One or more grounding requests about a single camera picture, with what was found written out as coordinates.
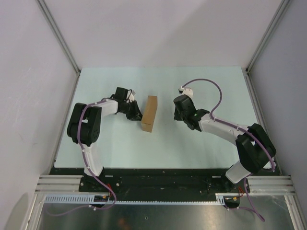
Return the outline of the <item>brown cardboard express box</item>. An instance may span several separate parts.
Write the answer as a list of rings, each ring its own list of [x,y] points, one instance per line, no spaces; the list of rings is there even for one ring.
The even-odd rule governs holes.
[[[157,96],[149,95],[146,101],[145,110],[141,120],[142,131],[151,133],[154,126],[156,111],[158,107]]]

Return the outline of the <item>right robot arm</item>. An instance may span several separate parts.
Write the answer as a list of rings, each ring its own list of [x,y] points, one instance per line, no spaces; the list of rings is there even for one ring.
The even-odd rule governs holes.
[[[275,170],[272,158],[276,148],[261,125],[239,126],[215,118],[212,112],[197,110],[192,99],[184,94],[173,102],[175,120],[183,121],[191,130],[213,134],[236,146],[239,161],[221,176],[221,186],[226,192],[233,192],[242,179],[258,173],[267,163]]]

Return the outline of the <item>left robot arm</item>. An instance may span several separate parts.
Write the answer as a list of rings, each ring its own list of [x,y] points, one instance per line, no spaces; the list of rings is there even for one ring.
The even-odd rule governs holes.
[[[76,103],[67,127],[68,137],[81,147],[84,173],[92,176],[89,186],[97,192],[106,186],[105,178],[100,176],[103,165],[95,147],[100,135],[101,120],[118,113],[124,114],[130,121],[141,121],[142,113],[135,100],[134,90],[117,87],[114,94],[98,102]]]

